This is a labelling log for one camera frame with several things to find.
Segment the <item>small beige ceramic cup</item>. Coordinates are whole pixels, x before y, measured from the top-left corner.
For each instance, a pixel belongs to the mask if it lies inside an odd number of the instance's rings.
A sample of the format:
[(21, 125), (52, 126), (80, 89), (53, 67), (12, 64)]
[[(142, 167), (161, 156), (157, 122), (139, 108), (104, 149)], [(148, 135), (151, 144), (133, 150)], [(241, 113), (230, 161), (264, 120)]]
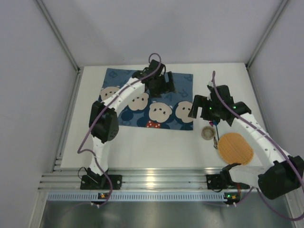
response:
[(215, 137), (216, 131), (211, 126), (205, 126), (203, 127), (201, 131), (201, 136), (204, 140), (212, 140)]

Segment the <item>blue cartoon placemat cloth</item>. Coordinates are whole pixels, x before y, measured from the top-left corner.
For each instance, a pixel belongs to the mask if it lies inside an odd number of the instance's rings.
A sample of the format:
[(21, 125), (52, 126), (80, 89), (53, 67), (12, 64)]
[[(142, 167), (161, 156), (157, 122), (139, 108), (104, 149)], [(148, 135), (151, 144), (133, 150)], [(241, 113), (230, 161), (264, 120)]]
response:
[(192, 107), (193, 75), (173, 73), (175, 91), (152, 98), (147, 91), (136, 97), (120, 113), (120, 125), (193, 130), (193, 119), (188, 117)]

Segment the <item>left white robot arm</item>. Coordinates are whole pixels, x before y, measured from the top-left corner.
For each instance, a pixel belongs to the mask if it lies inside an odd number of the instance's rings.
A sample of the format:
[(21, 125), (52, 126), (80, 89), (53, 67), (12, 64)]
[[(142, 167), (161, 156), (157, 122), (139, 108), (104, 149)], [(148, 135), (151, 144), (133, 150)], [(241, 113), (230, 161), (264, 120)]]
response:
[(132, 100), (146, 91), (158, 98), (175, 90), (173, 73), (166, 73), (165, 69), (164, 64), (152, 60), (148, 67), (134, 72), (114, 95), (92, 104), (89, 121), (93, 139), (93, 158), (89, 166), (91, 172), (102, 176), (108, 170), (110, 141), (119, 132), (118, 116)]

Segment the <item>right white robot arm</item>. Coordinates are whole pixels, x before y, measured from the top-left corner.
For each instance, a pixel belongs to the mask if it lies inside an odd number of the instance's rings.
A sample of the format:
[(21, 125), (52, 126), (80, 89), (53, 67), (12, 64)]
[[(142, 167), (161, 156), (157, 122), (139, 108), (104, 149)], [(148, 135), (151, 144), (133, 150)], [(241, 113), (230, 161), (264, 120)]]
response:
[(283, 150), (257, 122), (244, 102), (234, 102), (227, 85), (208, 86), (209, 96), (195, 95), (189, 117), (196, 118), (201, 108), (203, 120), (227, 128), (220, 132), (218, 149), (231, 146), (244, 153), (245, 146), (258, 157), (261, 166), (246, 166), (230, 161), (221, 171), (228, 185), (243, 183), (258, 188), (265, 197), (274, 200), (304, 186), (304, 160)]

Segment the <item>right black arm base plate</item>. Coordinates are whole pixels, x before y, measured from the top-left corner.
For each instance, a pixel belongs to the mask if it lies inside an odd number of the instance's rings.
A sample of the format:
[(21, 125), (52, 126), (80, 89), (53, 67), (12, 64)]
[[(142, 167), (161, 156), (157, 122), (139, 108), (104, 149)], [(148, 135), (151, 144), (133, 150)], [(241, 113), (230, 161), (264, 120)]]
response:
[(221, 192), (222, 190), (237, 190), (236, 184), (230, 185), (226, 183), (220, 174), (207, 174), (207, 188), (215, 192)]

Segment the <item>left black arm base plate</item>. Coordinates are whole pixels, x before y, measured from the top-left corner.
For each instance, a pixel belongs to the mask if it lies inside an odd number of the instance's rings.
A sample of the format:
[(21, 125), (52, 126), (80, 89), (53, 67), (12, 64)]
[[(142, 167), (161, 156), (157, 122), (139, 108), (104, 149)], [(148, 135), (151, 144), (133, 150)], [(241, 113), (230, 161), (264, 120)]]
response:
[[(122, 186), (122, 175), (109, 175), (113, 190), (119, 190)], [(96, 180), (88, 175), (83, 175), (80, 189), (81, 190), (110, 190), (110, 181), (103, 175)]]

